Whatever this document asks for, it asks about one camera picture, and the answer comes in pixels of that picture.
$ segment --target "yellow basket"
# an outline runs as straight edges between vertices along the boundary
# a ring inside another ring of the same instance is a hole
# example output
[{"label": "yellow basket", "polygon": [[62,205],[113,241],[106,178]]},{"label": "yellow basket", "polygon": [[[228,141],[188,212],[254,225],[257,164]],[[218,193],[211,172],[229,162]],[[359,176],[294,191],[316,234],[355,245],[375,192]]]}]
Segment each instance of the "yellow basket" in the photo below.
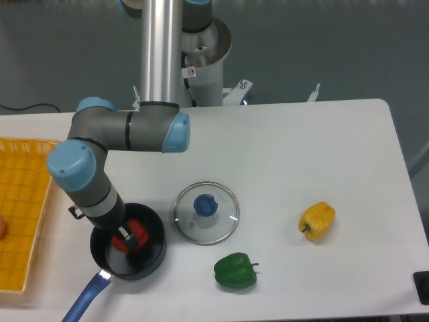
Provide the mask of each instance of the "yellow basket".
[{"label": "yellow basket", "polygon": [[0,292],[22,293],[51,176],[46,158],[60,141],[0,138]]}]

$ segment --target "pepper stem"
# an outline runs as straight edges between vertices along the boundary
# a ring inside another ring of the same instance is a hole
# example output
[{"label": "pepper stem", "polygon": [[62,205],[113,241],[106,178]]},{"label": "pepper stem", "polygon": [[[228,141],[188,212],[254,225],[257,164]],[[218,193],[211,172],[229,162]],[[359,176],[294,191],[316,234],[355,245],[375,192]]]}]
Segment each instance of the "pepper stem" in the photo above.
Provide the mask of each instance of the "pepper stem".
[{"label": "pepper stem", "polygon": [[306,230],[308,230],[308,231],[310,231],[310,230],[311,230],[310,225],[309,225],[309,224],[307,224],[307,223],[305,223],[305,224],[304,224],[304,227],[305,227],[305,228],[301,231],[301,232],[303,232],[303,233],[304,233]]}]

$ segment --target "lid rim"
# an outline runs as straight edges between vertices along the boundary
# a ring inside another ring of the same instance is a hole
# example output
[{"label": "lid rim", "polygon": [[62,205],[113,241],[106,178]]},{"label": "lid rim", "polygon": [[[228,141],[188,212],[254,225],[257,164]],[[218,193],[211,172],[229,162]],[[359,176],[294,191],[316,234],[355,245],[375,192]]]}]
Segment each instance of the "lid rim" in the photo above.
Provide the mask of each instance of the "lid rim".
[{"label": "lid rim", "polygon": [[[234,204],[235,204],[235,209],[237,212],[237,220],[235,221],[234,226],[232,226],[231,230],[226,235],[224,235],[223,237],[218,238],[216,240],[213,240],[213,241],[198,241],[198,240],[190,237],[189,235],[185,234],[185,232],[180,228],[179,223],[178,223],[177,209],[178,209],[178,205],[179,205],[180,200],[188,191],[191,191],[192,189],[194,189],[198,186],[216,186],[216,187],[224,190],[226,193],[228,193],[228,195],[232,198],[232,200],[234,201]],[[178,229],[180,234],[183,237],[185,237],[186,240],[190,241],[193,244],[200,245],[200,246],[213,246],[213,245],[217,245],[217,244],[225,241],[234,233],[234,231],[236,230],[238,223],[240,221],[240,206],[239,206],[239,202],[238,202],[237,198],[235,197],[235,195],[227,187],[221,185],[220,183],[213,182],[213,181],[201,181],[201,182],[191,184],[190,186],[185,188],[179,194],[179,197],[176,199],[176,202],[174,203],[173,218],[174,218],[174,225],[176,226],[176,228]]]}]

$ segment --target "black pot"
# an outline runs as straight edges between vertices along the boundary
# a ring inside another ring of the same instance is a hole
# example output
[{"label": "black pot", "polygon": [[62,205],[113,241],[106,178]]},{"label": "black pot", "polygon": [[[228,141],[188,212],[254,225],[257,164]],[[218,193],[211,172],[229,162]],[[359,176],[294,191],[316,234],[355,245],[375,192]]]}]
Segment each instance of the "black pot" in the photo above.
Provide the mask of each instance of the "black pot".
[{"label": "black pot", "polygon": [[95,262],[106,272],[123,280],[145,278],[161,265],[167,251],[164,224],[160,216],[145,205],[125,204],[125,220],[137,219],[149,233],[147,243],[128,254],[116,250],[111,244],[112,234],[94,228],[90,250]]}]

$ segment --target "yellow bell pepper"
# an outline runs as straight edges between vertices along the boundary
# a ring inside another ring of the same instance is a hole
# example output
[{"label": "yellow bell pepper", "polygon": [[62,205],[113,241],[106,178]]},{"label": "yellow bell pepper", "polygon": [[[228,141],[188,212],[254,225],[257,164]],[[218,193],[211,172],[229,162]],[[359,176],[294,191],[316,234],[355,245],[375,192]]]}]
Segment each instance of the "yellow bell pepper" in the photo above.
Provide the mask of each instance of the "yellow bell pepper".
[{"label": "yellow bell pepper", "polygon": [[335,209],[328,203],[316,203],[305,210],[298,227],[309,240],[317,242],[327,233],[334,217]]}]

